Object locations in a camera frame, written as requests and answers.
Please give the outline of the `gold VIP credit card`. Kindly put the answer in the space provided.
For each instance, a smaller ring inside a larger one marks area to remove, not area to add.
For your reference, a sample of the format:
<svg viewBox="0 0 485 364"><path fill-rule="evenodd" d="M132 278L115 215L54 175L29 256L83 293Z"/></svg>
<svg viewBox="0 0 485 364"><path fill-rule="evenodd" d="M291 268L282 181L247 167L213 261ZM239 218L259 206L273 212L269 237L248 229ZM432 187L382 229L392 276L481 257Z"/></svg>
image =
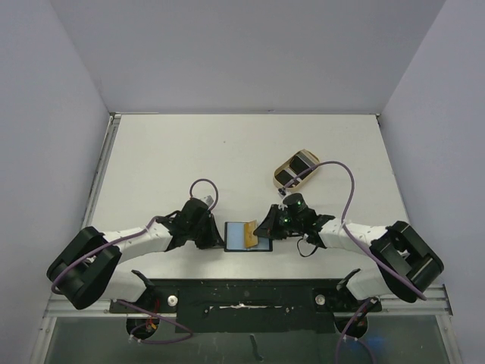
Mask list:
<svg viewBox="0 0 485 364"><path fill-rule="evenodd" d="M256 220L248 221L243 224L244 247L246 249L251 249L258 245L258 237L255 235L257 226L258 224Z"/></svg>

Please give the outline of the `black leather card holder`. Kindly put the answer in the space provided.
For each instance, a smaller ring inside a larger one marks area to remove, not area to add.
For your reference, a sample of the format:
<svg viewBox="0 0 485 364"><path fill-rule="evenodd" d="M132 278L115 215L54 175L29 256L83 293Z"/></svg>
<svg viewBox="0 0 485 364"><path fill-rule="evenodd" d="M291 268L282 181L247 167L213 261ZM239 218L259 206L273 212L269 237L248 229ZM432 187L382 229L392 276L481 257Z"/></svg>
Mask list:
<svg viewBox="0 0 485 364"><path fill-rule="evenodd" d="M228 221L224 225L224 251L226 253L272 252L273 242L267 238L258 238L258 245L251 249L244 247L243 224L245 222Z"/></svg>

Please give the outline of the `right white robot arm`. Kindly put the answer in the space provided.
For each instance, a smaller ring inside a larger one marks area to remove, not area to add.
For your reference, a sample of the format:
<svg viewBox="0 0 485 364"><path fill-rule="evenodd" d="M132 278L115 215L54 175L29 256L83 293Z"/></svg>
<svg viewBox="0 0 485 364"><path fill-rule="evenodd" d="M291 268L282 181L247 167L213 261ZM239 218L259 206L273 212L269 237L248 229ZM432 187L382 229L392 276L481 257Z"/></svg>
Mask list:
<svg viewBox="0 0 485 364"><path fill-rule="evenodd" d="M356 268L341 280L337 299L348 310L368 298L387 294L414 303L444 271L442 260L409 223L346 223L332 215L318 214L300 193L273 204L253 234L269 240L299 237L317 248L341 249L373 260L376 268Z"/></svg>

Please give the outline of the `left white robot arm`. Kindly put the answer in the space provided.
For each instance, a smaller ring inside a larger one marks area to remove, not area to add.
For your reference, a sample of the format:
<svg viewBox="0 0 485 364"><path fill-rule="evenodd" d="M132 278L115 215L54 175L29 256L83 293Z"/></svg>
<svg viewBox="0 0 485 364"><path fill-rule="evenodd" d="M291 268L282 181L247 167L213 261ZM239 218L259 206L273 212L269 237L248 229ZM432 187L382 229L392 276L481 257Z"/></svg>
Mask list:
<svg viewBox="0 0 485 364"><path fill-rule="evenodd" d="M139 271L118 265L150 253L167 253L192 241L200 250L224 247L210 205L191 198L182 209L155 216L142 227L101 232L80 230L48 267L51 290L81 310L98 300L125 300L144 312L154 303L154 284Z"/></svg>

